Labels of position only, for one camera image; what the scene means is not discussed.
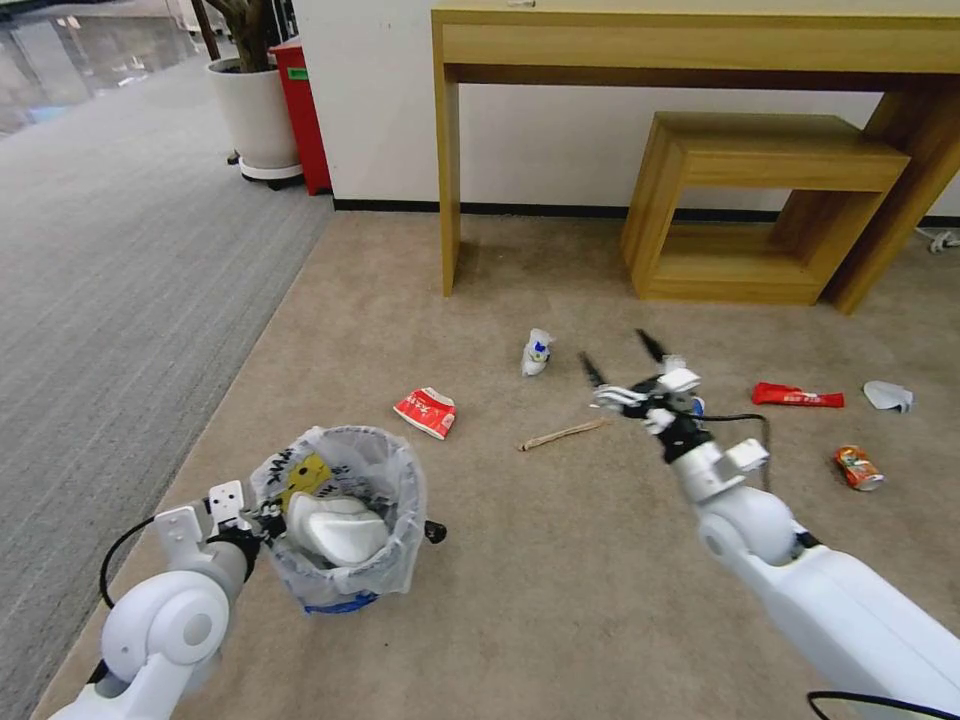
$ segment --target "white flower pot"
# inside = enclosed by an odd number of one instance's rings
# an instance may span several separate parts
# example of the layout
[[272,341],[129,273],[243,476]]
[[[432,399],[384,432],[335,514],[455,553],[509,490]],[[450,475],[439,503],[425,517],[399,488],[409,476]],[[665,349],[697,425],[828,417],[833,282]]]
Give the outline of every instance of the white flower pot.
[[237,58],[207,65],[244,175],[280,180],[303,172],[276,69],[236,72]]

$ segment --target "red trash bin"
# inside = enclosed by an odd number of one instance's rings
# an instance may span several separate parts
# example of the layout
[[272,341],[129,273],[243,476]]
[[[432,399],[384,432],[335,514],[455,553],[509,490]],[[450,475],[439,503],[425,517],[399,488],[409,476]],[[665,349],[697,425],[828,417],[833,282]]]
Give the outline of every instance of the red trash bin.
[[300,38],[294,37],[285,43],[271,48],[277,58],[280,70],[280,82],[287,99],[287,111],[293,125],[293,136],[300,151],[300,164],[303,165],[303,179],[307,183],[307,192],[316,195],[321,191],[332,191],[330,169],[327,167],[327,154],[323,150],[323,138],[320,137],[320,123],[317,122],[317,108],[313,104],[310,81],[307,79],[307,65],[303,61],[303,46]]

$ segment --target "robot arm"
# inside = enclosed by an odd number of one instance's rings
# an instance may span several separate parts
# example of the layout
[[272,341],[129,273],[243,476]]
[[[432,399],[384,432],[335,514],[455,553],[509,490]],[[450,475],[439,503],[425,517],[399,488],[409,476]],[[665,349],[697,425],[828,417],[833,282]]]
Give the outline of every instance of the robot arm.
[[141,582],[110,611],[103,660],[54,720],[166,720],[216,668],[230,610],[260,541],[240,519],[240,482],[154,520],[169,570]]
[[960,640],[864,563],[817,541],[775,495],[746,486],[766,450],[755,440],[721,449],[686,410],[699,378],[641,337],[661,375],[627,389],[608,385],[586,356],[584,369],[598,405],[643,420],[660,440],[708,552],[838,690],[960,715]]

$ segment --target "desk leg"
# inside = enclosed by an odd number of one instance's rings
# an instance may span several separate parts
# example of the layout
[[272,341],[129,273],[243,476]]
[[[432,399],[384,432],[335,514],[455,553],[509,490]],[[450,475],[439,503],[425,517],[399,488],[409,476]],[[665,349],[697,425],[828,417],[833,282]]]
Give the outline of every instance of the desk leg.
[[438,38],[434,38],[442,287],[443,294],[449,296],[453,293],[457,253],[460,251],[460,86],[452,71],[437,56],[438,48]]
[[864,132],[910,156],[900,179],[827,286],[849,315],[960,170],[960,91],[888,92]]

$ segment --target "wooden side table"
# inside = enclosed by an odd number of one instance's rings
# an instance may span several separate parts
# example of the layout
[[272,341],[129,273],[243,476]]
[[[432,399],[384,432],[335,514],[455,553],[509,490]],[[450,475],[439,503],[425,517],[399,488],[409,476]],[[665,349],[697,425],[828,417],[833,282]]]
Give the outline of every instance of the wooden side table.
[[[816,302],[910,158],[829,115],[657,113],[621,248],[639,297]],[[686,186],[791,188],[773,226],[676,228]]]
[[844,313],[960,169],[954,0],[441,0],[431,17],[444,295],[460,248],[464,83],[883,92],[864,133],[910,164],[825,292]]

